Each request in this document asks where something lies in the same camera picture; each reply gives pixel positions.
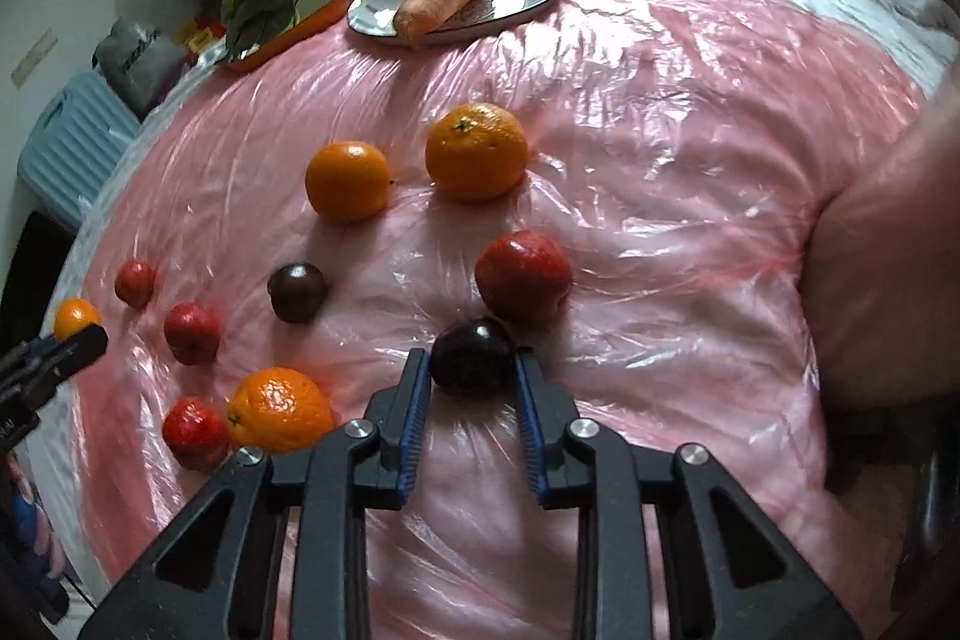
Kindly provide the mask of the small red apple front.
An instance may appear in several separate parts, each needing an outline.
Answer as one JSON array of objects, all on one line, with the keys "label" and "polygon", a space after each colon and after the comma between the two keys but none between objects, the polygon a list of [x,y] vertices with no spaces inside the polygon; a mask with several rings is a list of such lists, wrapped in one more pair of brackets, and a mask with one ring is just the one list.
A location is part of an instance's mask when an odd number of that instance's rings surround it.
[{"label": "small red apple front", "polygon": [[184,470],[215,471],[229,452],[224,420],[212,404],[196,396],[181,396],[161,425],[167,450]]}]

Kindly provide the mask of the small orange tangerine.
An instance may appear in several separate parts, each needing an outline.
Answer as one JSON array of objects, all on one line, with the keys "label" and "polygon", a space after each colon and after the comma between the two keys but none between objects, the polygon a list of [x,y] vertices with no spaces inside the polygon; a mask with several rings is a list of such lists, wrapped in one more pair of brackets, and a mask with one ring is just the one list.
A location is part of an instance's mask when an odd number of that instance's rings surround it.
[{"label": "small orange tangerine", "polygon": [[98,308],[82,298],[68,298],[60,302],[53,315],[52,336],[64,341],[89,325],[99,325]]}]

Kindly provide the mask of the small red apple middle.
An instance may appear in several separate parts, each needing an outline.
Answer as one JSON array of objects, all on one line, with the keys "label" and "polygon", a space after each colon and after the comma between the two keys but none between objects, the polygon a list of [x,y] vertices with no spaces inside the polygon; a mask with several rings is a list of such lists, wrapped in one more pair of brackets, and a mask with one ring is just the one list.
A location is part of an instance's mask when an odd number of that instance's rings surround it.
[{"label": "small red apple middle", "polygon": [[220,347],[220,324],[197,302],[181,302],[167,312],[164,339],[172,357],[184,365],[212,364]]}]

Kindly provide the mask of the large red apple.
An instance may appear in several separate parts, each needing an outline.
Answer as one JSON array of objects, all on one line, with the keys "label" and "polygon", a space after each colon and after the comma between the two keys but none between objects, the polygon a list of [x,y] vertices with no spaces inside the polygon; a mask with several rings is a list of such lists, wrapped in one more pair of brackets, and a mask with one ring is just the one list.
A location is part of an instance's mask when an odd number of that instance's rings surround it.
[{"label": "large red apple", "polygon": [[573,287],[573,269],[563,248],[539,230],[517,230],[494,239],[473,273],[483,304],[514,325],[555,320]]}]

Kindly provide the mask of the small red apple far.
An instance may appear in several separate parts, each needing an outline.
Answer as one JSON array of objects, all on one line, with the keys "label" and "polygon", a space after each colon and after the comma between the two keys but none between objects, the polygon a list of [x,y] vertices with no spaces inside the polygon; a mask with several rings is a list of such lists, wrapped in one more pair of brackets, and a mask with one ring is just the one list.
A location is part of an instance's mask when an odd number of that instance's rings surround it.
[{"label": "small red apple far", "polygon": [[153,298],[156,271],[140,259],[127,259],[114,280],[117,299],[135,310],[143,310]]}]

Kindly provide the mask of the grey printed bag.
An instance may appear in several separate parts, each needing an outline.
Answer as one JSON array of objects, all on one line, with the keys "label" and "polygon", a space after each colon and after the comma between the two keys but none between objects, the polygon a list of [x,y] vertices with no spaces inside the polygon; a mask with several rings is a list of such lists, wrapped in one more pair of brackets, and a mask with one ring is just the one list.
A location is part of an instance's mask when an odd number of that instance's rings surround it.
[{"label": "grey printed bag", "polygon": [[189,67],[187,50],[159,29],[119,18],[91,58],[110,89],[143,120]]}]

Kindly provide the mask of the dark purple plum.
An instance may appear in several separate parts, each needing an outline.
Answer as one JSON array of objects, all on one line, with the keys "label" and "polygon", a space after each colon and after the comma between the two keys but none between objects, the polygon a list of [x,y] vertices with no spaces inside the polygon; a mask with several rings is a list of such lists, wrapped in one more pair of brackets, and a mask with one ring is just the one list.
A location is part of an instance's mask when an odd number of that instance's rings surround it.
[{"label": "dark purple plum", "polygon": [[459,320],[433,342],[431,378],[454,398],[485,401],[516,390],[516,342],[491,317]]}]

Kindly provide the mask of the green leafy vegetable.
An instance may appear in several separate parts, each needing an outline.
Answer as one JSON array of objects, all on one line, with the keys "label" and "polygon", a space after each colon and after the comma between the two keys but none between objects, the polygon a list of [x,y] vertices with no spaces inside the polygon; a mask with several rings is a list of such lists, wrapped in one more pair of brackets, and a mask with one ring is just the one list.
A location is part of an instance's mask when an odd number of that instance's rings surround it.
[{"label": "green leafy vegetable", "polygon": [[221,0],[226,57],[239,62],[299,21],[299,0]]}]

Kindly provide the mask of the yellow red toy box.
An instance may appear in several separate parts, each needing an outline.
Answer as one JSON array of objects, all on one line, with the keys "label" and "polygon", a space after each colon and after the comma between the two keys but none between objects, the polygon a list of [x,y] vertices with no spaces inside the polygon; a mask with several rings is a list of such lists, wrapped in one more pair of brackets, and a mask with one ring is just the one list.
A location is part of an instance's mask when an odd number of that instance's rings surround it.
[{"label": "yellow red toy box", "polygon": [[202,53],[221,41],[225,35],[226,28],[221,21],[208,14],[197,14],[174,34],[172,41],[183,46],[187,50],[187,58],[195,64]]}]

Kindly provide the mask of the small red apple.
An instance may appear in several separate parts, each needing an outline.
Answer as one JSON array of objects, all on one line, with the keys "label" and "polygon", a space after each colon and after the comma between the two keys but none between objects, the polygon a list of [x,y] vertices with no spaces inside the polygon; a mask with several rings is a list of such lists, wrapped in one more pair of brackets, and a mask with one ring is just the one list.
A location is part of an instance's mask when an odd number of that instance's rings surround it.
[{"label": "small red apple", "polygon": [[197,302],[181,302],[167,312],[164,339],[172,357],[184,365],[212,364],[220,347],[220,324]]},{"label": "small red apple", "polygon": [[114,280],[117,299],[135,310],[143,310],[153,298],[156,271],[140,259],[127,259]]},{"label": "small red apple", "polygon": [[212,404],[196,396],[181,396],[161,425],[167,450],[184,470],[215,471],[229,452],[224,420]]}]

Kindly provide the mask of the large orange with stem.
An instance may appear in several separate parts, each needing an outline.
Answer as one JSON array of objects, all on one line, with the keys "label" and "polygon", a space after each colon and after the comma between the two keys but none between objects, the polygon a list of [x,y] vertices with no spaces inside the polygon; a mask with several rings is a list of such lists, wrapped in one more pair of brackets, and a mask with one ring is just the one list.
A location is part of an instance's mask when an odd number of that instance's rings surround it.
[{"label": "large orange with stem", "polygon": [[521,122],[503,107],[460,104],[436,120],[425,166],[443,197],[482,203],[503,197],[526,174],[529,145]]}]

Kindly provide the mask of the orange plate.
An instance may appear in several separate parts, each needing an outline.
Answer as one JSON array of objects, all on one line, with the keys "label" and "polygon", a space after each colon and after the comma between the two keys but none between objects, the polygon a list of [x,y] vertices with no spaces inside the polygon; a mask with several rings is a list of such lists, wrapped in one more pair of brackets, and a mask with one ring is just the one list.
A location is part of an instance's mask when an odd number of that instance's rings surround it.
[{"label": "orange plate", "polygon": [[355,0],[299,0],[298,13],[299,21],[291,29],[275,37],[273,41],[267,42],[265,46],[260,47],[254,55],[249,55],[239,62],[231,62],[226,57],[226,47],[224,47],[224,63],[235,73],[249,73],[254,71],[268,60],[277,57],[280,53],[286,52],[291,47],[296,46],[304,39],[309,39],[313,35],[325,31],[327,28],[335,25],[347,14],[348,7]]}]

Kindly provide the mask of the light blue suitcase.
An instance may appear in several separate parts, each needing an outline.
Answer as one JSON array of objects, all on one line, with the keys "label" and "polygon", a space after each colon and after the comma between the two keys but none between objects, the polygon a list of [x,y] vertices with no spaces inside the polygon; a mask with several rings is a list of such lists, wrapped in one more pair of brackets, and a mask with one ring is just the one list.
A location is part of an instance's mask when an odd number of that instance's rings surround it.
[{"label": "light blue suitcase", "polygon": [[97,71],[80,71],[37,119],[16,174],[50,217],[76,234],[140,128]]}]

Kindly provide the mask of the smooth round orange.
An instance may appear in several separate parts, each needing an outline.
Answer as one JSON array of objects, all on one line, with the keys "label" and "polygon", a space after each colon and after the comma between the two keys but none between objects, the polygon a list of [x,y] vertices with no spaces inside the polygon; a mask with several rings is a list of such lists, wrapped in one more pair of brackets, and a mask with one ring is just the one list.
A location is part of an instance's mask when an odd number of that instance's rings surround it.
[{"label": "smooth round orange", "polygon": [[314,211],[332,223],[358,223],[384,211],[392,179],[381,149],[370,143],[335,142],[314,154],[304,190]]}]

